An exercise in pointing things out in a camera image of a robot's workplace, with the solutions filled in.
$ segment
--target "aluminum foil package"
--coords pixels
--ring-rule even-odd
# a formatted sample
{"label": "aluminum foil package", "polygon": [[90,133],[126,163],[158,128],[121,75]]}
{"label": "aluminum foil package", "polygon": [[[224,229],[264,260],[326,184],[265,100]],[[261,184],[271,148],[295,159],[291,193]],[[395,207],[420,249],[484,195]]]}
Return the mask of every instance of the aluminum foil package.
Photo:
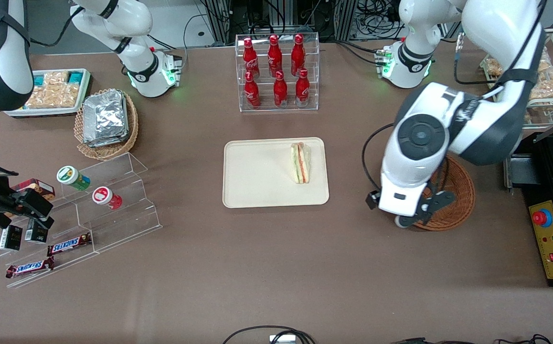
{"label": "aluminum foil package", "polygon": [[95,148],[124,142],[128,139],[126,97],[117,89],[109,89],[84,101],[84,143]]}

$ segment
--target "wicker basket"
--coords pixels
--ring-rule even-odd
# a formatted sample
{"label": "wicker basket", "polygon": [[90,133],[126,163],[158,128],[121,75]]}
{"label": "wicker basket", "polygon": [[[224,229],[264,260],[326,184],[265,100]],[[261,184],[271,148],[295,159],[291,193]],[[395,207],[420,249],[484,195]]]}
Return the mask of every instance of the wicker basket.
{"label": "wicker basket", "polygon": [[[102,94],[108,90],[104,89],[98,91],[95,94]],[[86,157],[98,159],[102,161],[107,161],[118,155],[122,155],[128,152],[134,143],[137,141],[138,135],[138,116],[137,108],[134,107],[132,99],[130,96],[124,93],[126,96],[126,109],[128,111],[128,127],[130,129],[130,137],[126,142],[109,144],[108,146],[102,146],[97,148],[90,148],[84,144],[84,107],[81,107],[75,116],[75,128],[73,132],[75,133],[75,138],[80,142],[77,146],[78,150],[81,153],[84,153]]]}
{"label": "wicker basket", "polygon": [[[416,227],[427,229],[428,231],[446,231],[461,225],[474,209],[476,202],[476,190],[474,183],[469,177],[468,172],[460,163],[450,156],[447,156],[448,175],[444,181],[444,190],[455,194],[455,201],[447,207],[436,211],[431,220],[424,225],[423,222],[417,222]],[[431,178],[436,182],[436,173]],[[423,197],[431,196],[431,191],[425,189]]]}

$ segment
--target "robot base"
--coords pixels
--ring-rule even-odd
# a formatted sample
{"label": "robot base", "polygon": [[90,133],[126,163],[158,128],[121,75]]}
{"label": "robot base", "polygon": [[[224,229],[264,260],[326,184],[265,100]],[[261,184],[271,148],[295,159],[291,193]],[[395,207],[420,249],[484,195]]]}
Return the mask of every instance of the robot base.
{"label": "robot base", "polygon": [[134,88],[147,98],[159,97],[181,82],[182,59],[175,59],[174,56],[163,52],[154,52],[154,54],[158,57],[159,67],[147,82],[135,82],[128,74]]}
{"label": "robot base", "polygon": [[402,42],[395,42],[392,45],[384,46],[382,51],[379,50],[374,53],[374,60],[377,63],[376,72],[379,75],[379,78],[385,78],[397,87],[417,87],[423,78],[429,74],[429,66],[431,65],[431,61],[429,61],[424,67],[419,64],[418,66],[421,68],[418,72],[410,72],[408,67],[400,61],[399,54],[397,54],[397,50],[399,50],[399,47],[402,44]]}

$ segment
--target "red button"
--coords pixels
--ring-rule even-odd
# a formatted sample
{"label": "red button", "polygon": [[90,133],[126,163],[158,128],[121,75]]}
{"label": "red button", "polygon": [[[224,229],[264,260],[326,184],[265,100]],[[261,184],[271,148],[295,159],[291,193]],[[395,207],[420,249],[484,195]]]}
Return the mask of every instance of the red button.
{"label": "red button", "polygon": [[548,221],[548,218],[543,211],[536,211],[532,214],[532,221],[534,224],[541,226]]}

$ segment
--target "beige tray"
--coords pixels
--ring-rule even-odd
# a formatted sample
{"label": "beige tray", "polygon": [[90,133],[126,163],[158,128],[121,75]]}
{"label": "beige tray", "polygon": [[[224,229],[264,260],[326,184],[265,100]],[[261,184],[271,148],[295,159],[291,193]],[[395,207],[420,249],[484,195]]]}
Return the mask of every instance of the beige tray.
{"label": "beige tray", "polygon": [[[294,182],[292,143],[311,149],[310,182]],[[325,145],[317,137],[231,141],[223,152],[223,204],[228,208],[319,205],[330,198]]]}

